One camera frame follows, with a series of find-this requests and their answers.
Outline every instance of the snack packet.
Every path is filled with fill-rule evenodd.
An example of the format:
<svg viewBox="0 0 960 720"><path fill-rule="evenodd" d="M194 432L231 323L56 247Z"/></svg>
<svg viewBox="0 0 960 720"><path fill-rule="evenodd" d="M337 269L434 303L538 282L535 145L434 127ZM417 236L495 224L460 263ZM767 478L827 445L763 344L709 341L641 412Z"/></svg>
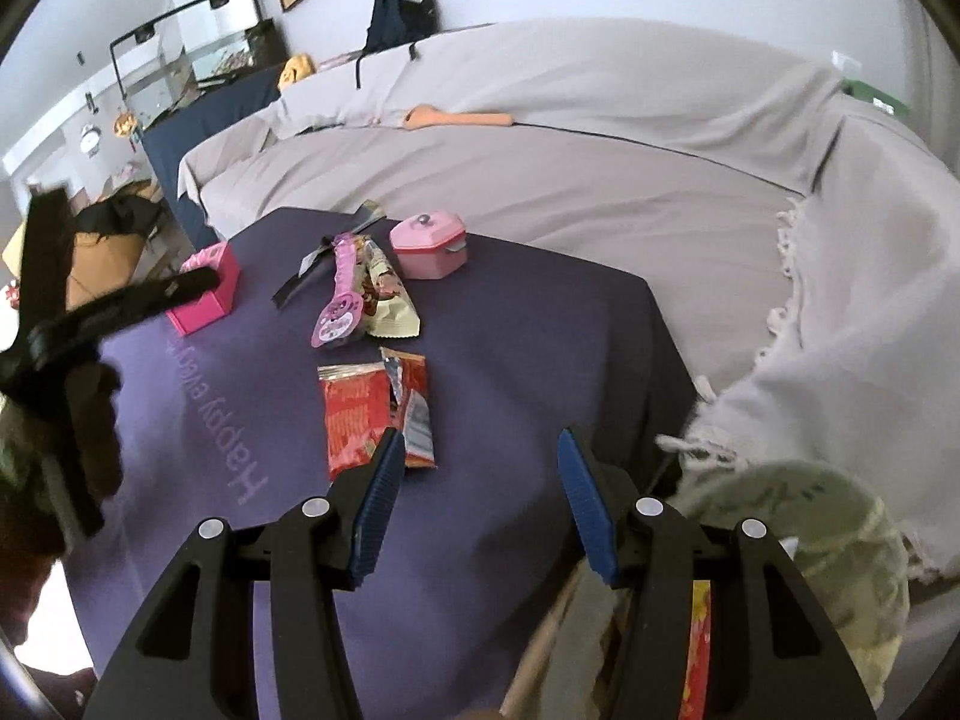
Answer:
<svg viewBox="0 0 960 720"><path fill-rule="evenodd" d="M333 242L337 272L333 281L333 300L320 312L310 344L342 346L363 335L363 319L370 304L370 274L363 257L362 237L338 235Z"/></svg>
<svg viewBox="0 0 960 720"><path fill-rule="evenodd" d="M366 466L391 424L391 383L382 362L318 368L326 403L330 481Z"/></svg>
<svg viewBox="0 0 960 720"><path fill-rule="evenodd" d="M392 427L403 434L408 469L435 469L430 407L427 405L426 357L381 348L392 389Z"/></svg>
<svg viewBox="0 0 960 720"><path fill-rule="evenodd" d="M375 338L416 338L421 321L394 266L373 239L363 237L364 259L370 272L370 302L365 327Z"/></svg>

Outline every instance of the purple tablecloth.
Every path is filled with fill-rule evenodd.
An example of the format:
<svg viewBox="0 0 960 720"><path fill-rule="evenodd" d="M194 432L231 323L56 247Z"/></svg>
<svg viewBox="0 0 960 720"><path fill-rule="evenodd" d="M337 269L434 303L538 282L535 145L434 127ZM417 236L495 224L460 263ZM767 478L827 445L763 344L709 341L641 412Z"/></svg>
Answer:
<svg viewBox="0 0 960 720"><path fill-rule="evenodd" d="M272 521L328 487L316 367L376 360L377 343L310 347L330 276L282 313L270 295L345 226L342 215L276 211L232 242L242 272L231 316L183 339L159 317L107 344L124 377L126 477L107 527L67 562L98 670L198 522ZM389 228L374 228L381 245ZM583 426L601 458L643 485L661 463L654 435L680 431L694 399L646 283L630 274L472 236L467 266L407 287L424 330L391 346L427 356L439 468L408 475L376 573L337 595L368 720L498 706L577 557L560 430ZM261 717L275 720L263 590L257 681Z"/></svg>

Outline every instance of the orange back scratcher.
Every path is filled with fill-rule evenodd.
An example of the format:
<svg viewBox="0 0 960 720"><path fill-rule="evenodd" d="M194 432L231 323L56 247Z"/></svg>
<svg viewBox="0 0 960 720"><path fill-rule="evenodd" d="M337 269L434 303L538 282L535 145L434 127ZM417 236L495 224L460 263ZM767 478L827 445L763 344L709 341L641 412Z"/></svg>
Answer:
<svg viewBox="0 0 960 720"><path fill-rule="evenodd" d="M507 113L446 113L432 105L418 105L403 120L404 129L438 127L441 124L472 124L474 127L512 127Z"/></svg>

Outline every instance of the pink lid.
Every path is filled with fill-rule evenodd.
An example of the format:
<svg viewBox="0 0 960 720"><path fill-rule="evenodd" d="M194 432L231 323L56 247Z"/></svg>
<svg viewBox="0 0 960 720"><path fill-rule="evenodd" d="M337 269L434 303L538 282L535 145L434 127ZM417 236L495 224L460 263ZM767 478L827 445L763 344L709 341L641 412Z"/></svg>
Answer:
<svg viewBox="0 0 960 720"><path fill-rule="evenodd" d="M420 214L398 224L390 233L396 251L435 250L449 244L467 231L456 214L435 211Z"/></svg>

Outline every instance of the green object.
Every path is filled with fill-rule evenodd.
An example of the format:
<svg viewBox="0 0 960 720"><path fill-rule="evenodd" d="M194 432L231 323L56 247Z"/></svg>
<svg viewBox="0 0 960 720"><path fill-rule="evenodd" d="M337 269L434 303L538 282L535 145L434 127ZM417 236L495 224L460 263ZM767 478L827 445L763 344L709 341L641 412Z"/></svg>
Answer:
<svg viewBox="0 0 960 720"><path fill-rule="evenodd" d="M895 97L883 93L875 86L871 86L863 81L847 80L844 83L844 92L855 100L863 100L864 103L875 105L880 110L885 111L901 121L906 121L910 116L910 108L906 103L901 103Z"/></svg>

